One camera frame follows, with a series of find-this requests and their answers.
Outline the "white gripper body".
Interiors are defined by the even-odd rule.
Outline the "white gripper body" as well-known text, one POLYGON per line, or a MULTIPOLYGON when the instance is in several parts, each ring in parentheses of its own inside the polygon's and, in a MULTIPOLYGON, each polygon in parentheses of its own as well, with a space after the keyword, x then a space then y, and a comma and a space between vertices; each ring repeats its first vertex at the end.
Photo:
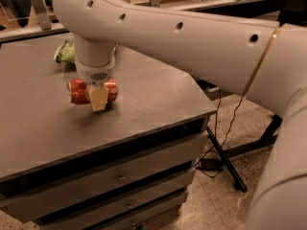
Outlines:
POLYGON ((75 60, 76 70, 79 78, 86 84, 104 84, 113 77, 115 58, 110 63, 103 66, 90 66, 75 60))

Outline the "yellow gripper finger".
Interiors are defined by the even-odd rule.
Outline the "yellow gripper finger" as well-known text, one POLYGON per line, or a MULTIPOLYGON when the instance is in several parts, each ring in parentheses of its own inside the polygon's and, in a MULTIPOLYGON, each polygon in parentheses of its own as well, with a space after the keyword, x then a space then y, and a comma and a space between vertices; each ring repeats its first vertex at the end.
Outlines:
POLYGON ((94 112, 101 111, 106 108, 108 89, 104 85, 91 84, 88 87, 88 96, 94 112))

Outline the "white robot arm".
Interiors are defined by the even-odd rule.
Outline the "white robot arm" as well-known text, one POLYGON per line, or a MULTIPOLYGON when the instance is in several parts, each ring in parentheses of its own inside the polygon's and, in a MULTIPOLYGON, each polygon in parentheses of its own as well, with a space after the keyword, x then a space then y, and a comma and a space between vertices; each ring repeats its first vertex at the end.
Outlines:
POLYGON ((307 230, 307 29, 123 0, 54 0, 54 11, 80 64, 98 55, 89 42, 120 44, 281 117, 246 229, 307 230))

